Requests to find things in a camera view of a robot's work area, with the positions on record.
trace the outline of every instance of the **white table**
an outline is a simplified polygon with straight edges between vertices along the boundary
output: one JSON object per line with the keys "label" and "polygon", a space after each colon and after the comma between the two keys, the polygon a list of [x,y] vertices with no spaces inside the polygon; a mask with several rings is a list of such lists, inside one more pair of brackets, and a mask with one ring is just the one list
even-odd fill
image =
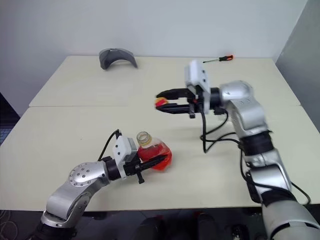
{"label": "white table", "polygon": [[[150,121],[144,119],[144,111]],[[313,203],[320,203],[315,187],[320,182],[320,136],[311,120],[300,106],[274,108],[267,112],[267,120],[291,180],[310,194]],[[218,123],[215,116],[208,117],[209,127]],[[202,152],[200,117],[79,106],[30,107],[22,116],[0,147],[0,209],[43,210],[75,165],[98,158],[116,128],[133,138],[143,130],[159,137],[172,150],[172,165],[162,173],[146,170],[143,184],[136,176],[112,182],[92,198],[87,210],[255,206],[240,175],[237,146],[219,143],[209,153]],[[231,123],[213,137],[230,131]]]}
{"label": "white table", "polygon": [[[184,68],[191,60],[187,57],[137,57],[138,69],[126,61],[115,62],[102,70],[97,56],[69,56],[30,107],[153,104],[157,93],[185,87]],[[236,58],[205,63],[204,67],[211,87],[243,80],[252,85],[257,100],[264,107],[300,104],[271,58]]]}
{"label": "white table", "polygon": [[[148,131],[162,139],[172,150],[172,165],[162,173],[143,172],[144,184],[136,176],[112,182],[87,210],[255,206],[241,179],[234,143],[219,143],[204,154],[200,116],[189,119],[154,109],[157,93],[183,87],[190,60],[138,57],[139,69],[125,62],[103,71],[96,56],[67,57],[0,147],[0,209],[43,210],[69,171],[95,161],[117,128],[132,138]],[[232,80],[254,87],[289,176],[313,203],[320,203],[315,187],[320,181],[319,133],[272,60],[235,59],[205,67],[212,87]],[[213,114],[207,117],[208,128],[220,122]],[[212,137],[232,130],[228,123]]]}

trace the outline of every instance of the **plastic bottle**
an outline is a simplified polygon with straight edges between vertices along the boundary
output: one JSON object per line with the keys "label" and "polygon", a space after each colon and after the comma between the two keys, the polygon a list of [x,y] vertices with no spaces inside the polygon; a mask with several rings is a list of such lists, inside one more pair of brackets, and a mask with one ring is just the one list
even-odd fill
{"label": "plastic bottle", "polygon": [[140,145],[138,148],[138,155],[143,162],[147,162],[150,159],[159,156],[167,155],[167,157],[157,165],[153,166],[153,169],[163,171],[172,160],[172,153],[169,147],[160,139],[151,137],[146,131],[141,131],[136,135],[136,139]]}

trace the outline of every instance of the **white wall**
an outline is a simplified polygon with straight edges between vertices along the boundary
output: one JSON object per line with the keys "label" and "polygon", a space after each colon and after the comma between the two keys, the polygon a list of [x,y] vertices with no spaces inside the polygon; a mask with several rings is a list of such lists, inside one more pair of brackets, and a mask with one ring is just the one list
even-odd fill
{"label": "white wall", "polygon": [[307,0],[0,0],[0,91],[19,115],[67,55],[278,58]]}

